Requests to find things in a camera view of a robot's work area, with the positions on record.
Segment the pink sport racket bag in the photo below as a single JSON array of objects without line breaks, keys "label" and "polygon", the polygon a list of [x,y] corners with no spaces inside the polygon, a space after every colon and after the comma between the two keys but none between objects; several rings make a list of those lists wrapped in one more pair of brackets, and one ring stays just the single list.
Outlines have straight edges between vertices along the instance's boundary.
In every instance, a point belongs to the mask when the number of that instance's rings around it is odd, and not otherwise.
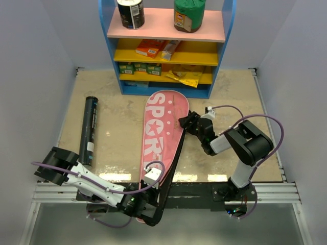
[{"label": "pink sport racket bag", "polygon": [[188,116],[188,113],[187,98],[175,90],[155,92],[146,102],[139,187],[146,187],[143,180],[148,180],[145,168],[150,162],[161,161],[165,166],[158,187],[148,190],[147,206],[154,208],[154,213],[142,214],[138,218],[139,222],[148,226],[156,226],[162,218],[185,138],[179,119]]}]

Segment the black shuttlecock tube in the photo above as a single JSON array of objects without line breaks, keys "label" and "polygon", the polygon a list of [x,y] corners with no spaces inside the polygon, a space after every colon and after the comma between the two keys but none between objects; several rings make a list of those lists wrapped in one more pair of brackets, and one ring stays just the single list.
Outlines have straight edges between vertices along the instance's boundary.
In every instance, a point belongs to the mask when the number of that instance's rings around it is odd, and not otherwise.
[{"label": "black shuttlecock tube", "polygon": [[98,98],[95,96],[88,96],[85,99],[79,146],[79,162],[87,169],[92,168],[92,161],[94,159],[98,101]]}]

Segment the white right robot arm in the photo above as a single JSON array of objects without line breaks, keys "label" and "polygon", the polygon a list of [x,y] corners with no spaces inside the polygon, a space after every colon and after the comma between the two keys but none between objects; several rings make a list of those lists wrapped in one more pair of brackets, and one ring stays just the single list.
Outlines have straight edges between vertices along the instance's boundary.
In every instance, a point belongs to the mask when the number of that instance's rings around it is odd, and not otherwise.
[{"label": "white right robot arm", "polygon": [[204,115],[189,112],[179,119],[180,126],[195,135],[201,142],[204,152],[215,156],[228,149],[233,149],[239,162],[225,187],[217,194],[226,201],[238,201],[250,185],[250,176],[255,165],[273,150],[272,140],[252,122],[244,120],[237,127],[230,128],[221,135],[216,135],[213,128],[215,112],[206,110]]}]

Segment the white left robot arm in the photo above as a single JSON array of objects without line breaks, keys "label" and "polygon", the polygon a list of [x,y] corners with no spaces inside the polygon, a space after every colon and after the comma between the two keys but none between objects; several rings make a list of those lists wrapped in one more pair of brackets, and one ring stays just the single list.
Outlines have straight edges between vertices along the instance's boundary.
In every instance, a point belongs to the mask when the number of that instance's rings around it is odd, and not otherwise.
[{"label": "white left robot arm", "polygon": [[42,163],[32,162],[38,169],[34,175],[61,186],[76,187],[84,196],[102,200],[130,217],[152,219],[158,207],[159,182],[165,166],[160,161],[149,162],[141,179],[141,188],[114,184],[93,174],[78,161],[74,152],[53,147]]}]

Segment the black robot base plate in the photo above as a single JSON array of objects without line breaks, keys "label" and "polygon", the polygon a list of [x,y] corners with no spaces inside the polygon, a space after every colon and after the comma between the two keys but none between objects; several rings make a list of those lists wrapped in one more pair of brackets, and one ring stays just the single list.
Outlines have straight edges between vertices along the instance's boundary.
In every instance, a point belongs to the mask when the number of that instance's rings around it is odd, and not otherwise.
[{"label": "black robot base plate", "polygon": [[[200,182],[200,183],[167,183],[160,189],[160,215],[164,209],[210,209],[211,211],[223,211],[229,215],[240,217],[247,213],[247,201],[256,201],[258,195],[252,183],[246,191],[234,201],[226,201],[220,198],[217,191],[225,187],[227,182]],[[121,212],[127,216],[135,217],[136,205],[139,201],[137,194],[124,196],[123,202],[117,207],[104,206],[104,212]]]}]

